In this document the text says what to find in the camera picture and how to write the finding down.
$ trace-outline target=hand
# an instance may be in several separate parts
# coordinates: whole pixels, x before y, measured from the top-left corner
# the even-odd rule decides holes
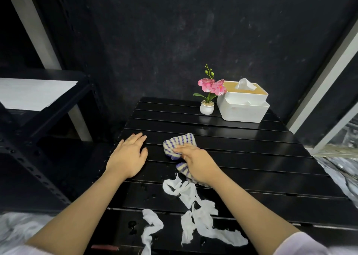
[[[182,158],[188,164],[188,168],[193,177],[200,182],[204,182],[210,186],[212,179],[221,172],[213,158],[204,149],[199,149],[191,144],[177,145],[174,152],[182,153]]]
[[[121,140],[116,149],[111,154],[106,172],[114,172],[122,175],[125,179],[134,177],[143,167],[148,156],[148,149],[140,148],[147,136],[140,132],[136,135],[132,134],[127,140]]]

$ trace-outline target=flower pot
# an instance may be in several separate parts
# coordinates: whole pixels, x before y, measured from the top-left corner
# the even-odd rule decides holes
[[[210,115],[214,111],[214,105],[212,101],[209,103],[205,103],[205,100],[202,101],[202,104],[200,106],[200,112],[204,115]]]

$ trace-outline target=black table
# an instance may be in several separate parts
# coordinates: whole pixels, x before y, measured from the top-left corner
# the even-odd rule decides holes
[[[143,246],[147,226],[142,209],[158,213],[164,228],[153,239],[156,252],[256,254],[253,246],[234,248],[197,231],[181,246],[180,216],[188,209],[178,197],[164,193],[162,182],[175,178],[175,164],[163,152],[163,141],[193,133],[221,169],[265,206],[323,244],[358,243],[358,210],[280,119],[268,110],[261,123],[225,121],[216,108],[202,115],[199,102],[144,97],[118,140],[133,132],[147,135],[149,156],[142,170],[118,189],[89,244]],[[243,230],[211,188],[197,186],[201,199],[214,201],[218,229]],[[350,230],[328,227],[350,228]]]

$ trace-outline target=pink flower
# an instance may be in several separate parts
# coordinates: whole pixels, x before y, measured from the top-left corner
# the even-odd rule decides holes
[[[212,84],[215,82],[214,79],[204,78],[198,81],[198,85],[202,87],[202,90],[206,93],[212,91]]]
[[[211,93],[214,93],[217,96],[221,96],[223,94],[226,93],[226,87],[223,85],[224,84],[223,79],[221,79],[220,81],[217,81],[215,83],[212,84],[212,90]]]

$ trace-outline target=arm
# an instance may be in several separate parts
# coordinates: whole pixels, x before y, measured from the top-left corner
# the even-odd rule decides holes
[[[121,183],[136,175],[148,156],[140,148],[146,136],[132,134],[120,141],[103,175],[78,199],[60,212],[26,245],[56,255],[83,254],[90,238]]]
[[[204,149],[185,144],[174,151],[183,154],[196,180],[215,189],[259,255],[272,255],[285,239],[299,232],[231,180]]]

